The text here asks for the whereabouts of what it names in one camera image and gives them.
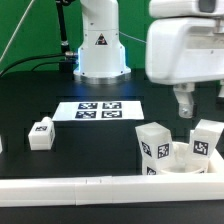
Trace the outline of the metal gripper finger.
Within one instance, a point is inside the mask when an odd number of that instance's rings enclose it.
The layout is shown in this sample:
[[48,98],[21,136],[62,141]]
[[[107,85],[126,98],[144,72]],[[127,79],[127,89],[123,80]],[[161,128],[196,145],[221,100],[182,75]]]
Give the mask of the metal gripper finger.
[[220,90],[219,90],[218,97],[224,98],[224,80],[220,81]]
[[179,104],[179,116],[190,119],[194,114],[194,100],[192,93],[195,90],[194,83],[181,83],[173,86],[173,91]]

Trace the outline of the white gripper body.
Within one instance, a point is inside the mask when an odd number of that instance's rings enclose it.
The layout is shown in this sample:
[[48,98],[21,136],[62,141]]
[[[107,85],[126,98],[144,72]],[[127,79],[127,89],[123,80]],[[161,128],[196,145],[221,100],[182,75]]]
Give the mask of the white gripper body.
[[153,22],[145,60],[149,79],[165,85],[224,79],[224,33],[215,33],[215,28],[214,19]]

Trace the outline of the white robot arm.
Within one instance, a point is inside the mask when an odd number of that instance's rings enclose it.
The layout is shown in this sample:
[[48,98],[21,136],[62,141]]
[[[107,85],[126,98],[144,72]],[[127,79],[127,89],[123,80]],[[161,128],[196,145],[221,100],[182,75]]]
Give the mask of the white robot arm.
[[[117,0],[80,2],[84,40],[74,76],[94,84],[127,76]],[[171,85],[179,115],[191,118],[195,84],[224,82],[224,0],[151,0],[149,15],[146,74],[153,83]]]

